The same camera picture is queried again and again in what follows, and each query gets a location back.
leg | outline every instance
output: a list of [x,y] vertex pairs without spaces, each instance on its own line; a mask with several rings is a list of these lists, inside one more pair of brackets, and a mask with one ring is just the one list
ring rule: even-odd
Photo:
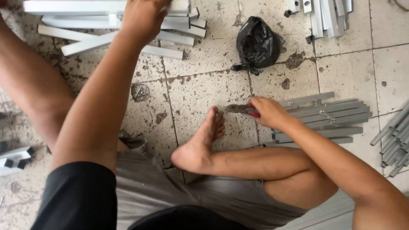
[[[54,149],[75,97],[59,71],[21,41],[0,18],[0,86]],[[128,148],[122,143],[122,150]]]
[[218,137],[217,117],[210,112],[191,141],[171,156],[172,163],[197,174],[242,180],[263,180],[273,199],[303,209],[314,208],[337,190],[337,186],[301,150],[258,148],[214,153],[210,149]]

gray shorts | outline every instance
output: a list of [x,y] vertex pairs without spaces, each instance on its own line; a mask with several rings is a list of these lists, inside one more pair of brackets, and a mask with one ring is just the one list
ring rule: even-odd
[[154,212],[198,205],[253,229],[283,226],[308,210],[271,198],[259,180],[203,176],[188,185],[172,180],[157,158],[146,155],[146,141],[118,153],[118,230]]

